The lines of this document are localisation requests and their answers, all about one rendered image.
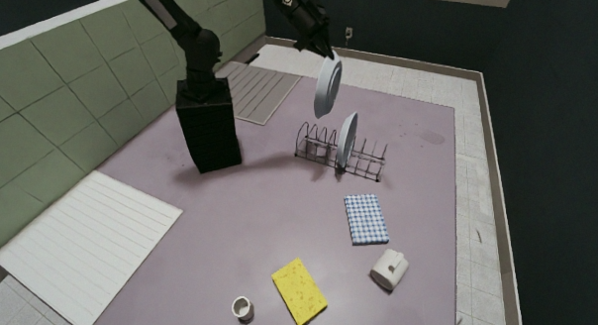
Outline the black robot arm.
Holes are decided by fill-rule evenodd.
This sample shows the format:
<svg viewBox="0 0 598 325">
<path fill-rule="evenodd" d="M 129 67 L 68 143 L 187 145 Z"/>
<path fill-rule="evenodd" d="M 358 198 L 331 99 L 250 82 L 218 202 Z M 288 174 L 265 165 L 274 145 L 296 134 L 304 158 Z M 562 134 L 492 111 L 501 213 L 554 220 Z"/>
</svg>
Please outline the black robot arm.
<svg viewBox="0 0 598 325">
<path fill-rule="evenodd" d="M 174 0 L 139 1 L 165 26 L 185 51 L 188 86 L 179 89 L 180 96 L 203 104 L 225 89 L 225 82 L 216 79 L 212 69 L 217 62 L 221 61 L 218 57 L 223 54 L 220 52 L 220 40 L 217 35 L 208 29 L 203 29 Z M 295 17 L 293 12 L 301 3 L 302 0 L 274 0 L 273 2 L 286 20 L 290 16 Z M 326 14 L 325 6 L 320 0 L 309 0 L 304 5 L 316 21 Z"/>
</svg>

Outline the white ribbed draining mat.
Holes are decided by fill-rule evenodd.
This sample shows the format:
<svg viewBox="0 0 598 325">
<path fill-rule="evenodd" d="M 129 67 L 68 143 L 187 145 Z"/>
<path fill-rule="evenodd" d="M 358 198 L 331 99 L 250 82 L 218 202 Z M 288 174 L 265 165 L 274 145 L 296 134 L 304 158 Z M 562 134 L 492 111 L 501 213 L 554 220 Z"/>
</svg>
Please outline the white ribbed draining mat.
<svg viewBox="0 0 598 325">
<path fill-rule="evenodd" d="M 184 211 L 92 170 L 0 249 L 73 325 L 94 325 Z"/>
</svg>

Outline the white mug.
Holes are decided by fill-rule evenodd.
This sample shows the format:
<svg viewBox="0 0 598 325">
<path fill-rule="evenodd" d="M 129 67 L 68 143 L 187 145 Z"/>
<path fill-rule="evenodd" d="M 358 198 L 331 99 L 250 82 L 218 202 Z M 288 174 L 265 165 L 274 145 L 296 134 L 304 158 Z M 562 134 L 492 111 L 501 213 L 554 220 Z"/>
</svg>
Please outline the white mug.
<svg viewBox="0 0 598 325">
<path fill-rule="evenodd" d="M 371 275 L 383 287 L 393 290 L 409 268 L 407 261 L 403 257 L 402 253 L 397 253 L 390 249 L 385 250 L 371 268 Z"/>
</svg>

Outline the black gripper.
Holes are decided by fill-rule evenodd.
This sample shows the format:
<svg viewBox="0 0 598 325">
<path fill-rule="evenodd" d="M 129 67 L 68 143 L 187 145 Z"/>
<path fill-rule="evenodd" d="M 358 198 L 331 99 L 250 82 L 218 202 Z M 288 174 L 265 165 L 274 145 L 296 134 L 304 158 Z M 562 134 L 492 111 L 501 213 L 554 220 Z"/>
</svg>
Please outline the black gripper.
<svg viewBox="0 0 598 325">
<path fill-rule="evenodd" d="M 331 60 L 333 60 L 335 56 L 331 47 L 329 32 L 326 28 L 331 24 L 328 13 L 316 21 L 312 14 L 305 7 L 304 3 L 301 3 L 300 6 L 293 12 L 293 14 L 295 17 L 292 18 L 292 16 L 290 16 L 287 21 L 301 37 L 293 45 L 293 47 L 299 52 L 301 52 L 303 49 L 306 49 L 307 51 L 318 54 L 323 58 L 328 56 Z"/>
</svg>

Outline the small grey cup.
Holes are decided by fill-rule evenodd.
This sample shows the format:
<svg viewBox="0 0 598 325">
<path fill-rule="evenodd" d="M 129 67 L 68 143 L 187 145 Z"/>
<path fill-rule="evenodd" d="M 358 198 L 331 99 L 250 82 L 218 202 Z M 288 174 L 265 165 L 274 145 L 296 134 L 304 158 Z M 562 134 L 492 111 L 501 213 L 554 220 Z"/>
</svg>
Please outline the small grey cup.
<svg viewBox="0 0 598 325">
<path fill-rule="evenodd" d="M 233 310 L 233 313 L 235 314 L 235 316 L 237 316 L 243 320 L 251 319 L 254 314 L 253 304 L 246 297 L 243 297 L 243 296 L 238 297 L 234 301 L 234 303 L 232 305 L 232 310 Z"/>
</svg>

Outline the blue and white checkered towel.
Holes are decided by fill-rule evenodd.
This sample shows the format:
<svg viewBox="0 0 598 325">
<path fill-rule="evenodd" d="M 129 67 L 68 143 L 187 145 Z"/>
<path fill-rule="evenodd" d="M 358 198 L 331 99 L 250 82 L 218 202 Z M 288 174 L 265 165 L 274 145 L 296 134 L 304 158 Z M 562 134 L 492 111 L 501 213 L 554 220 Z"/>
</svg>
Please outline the blue and white checkered towel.
<svg viewBox="0 0 598 325">
<path fill-rule="evenodd" d="M 345 195 L 344 201 L 353 245 L 390 241 L 376 194 Z"/>
</svg>

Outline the yellow sponge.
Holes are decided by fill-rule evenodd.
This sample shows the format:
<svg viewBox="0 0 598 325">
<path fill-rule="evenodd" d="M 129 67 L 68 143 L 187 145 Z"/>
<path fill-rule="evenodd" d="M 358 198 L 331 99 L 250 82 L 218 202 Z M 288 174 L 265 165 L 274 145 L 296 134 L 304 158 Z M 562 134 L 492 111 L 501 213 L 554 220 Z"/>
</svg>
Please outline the yellow sponge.
<svg viewBox="0 0 598 325">
<path fill-rule="evenodd" d="M 304 325 L 328 302 L 299 258 L 271 275 L 297 325 Z"/>
</svg>

